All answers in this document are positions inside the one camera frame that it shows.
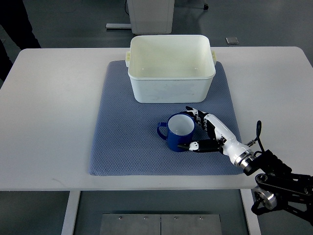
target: blue mat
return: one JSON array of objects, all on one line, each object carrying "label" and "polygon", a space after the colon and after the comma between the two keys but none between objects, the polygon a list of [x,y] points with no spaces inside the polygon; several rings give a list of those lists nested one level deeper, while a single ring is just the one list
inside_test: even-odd
[{"label": "blue mat", "polygon": [[[90,154],[89,174],[109,175],[234,175],[242,169],[216,153],[171,151],[157,135],[157,124],[185,106],[214,114],[241,141],[226,75],[216,63],[206,99],[189,104],[142,104],[135,100],[125,61],[108,65]],[[196,127],[194,139],[207,139]]]}]

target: robotic arm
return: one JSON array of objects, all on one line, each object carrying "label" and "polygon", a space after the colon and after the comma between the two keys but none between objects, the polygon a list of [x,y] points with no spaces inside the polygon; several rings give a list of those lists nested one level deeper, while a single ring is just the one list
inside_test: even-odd
[{"label": "robotic arm", "polygon": [[[241,167],[247,176],[261,169],[264,173],[255,177],[258,186],[253,189],[256,202],[251,208],[252,212],[261,215],[271,211],[286,210],[313,225],[313,177],[291,173],[290,167],[271,151],[264,150],[260,141],[260,121],[257,123],[256,139],[248,144],[242,144],[213,114],[188,106],[186,110],[183,113],[190,115],[207,132],[210,139],[181,144],[179,147],[198,153],[220,151],[228,155],[235,166]],[[253,153],[250,147],[257,141],[261,151]],[[290,206],[288,202],[306,204],[307,210],[301,211]]]}]

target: black pants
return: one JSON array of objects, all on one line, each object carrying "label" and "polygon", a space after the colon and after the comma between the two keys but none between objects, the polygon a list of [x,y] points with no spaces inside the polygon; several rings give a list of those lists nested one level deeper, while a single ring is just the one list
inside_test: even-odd
[{"label": "black pants", "polygon": [[[0,0],[0,24],[12,41],[21,49],[41,48],[33,34],[33,28],[22,0]],[[5,80],[12,62],[0,42],[0,79]]]}]

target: mug handle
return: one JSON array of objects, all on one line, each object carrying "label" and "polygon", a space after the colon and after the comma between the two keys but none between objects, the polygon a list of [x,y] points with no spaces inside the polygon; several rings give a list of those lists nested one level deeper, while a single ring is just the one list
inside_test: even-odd
[{"label": "mug handle", "polygon": [[160,132],[160,127],[166,127],[166,122],[159,122],[158,125],[157,125],[157,134],[162,138],[164,139],[165,141],[167,140],[167,136],[163,135],[161,132]]}]

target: blue mug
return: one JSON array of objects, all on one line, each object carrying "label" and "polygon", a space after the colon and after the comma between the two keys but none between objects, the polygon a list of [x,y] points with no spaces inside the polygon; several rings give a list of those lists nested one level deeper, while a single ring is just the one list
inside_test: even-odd
[{"label": "blue mug", "polygon": [[[167,128],[167,136],[160,132],[160,127]],[[178,113],[170,116],[167,122],[159,122],[157,125],[158,135],[167,141],[167,145],[175,152],[183,152],[186,149],[177,145],[191,143],[195,131],[195,121],[188,114]]]}]

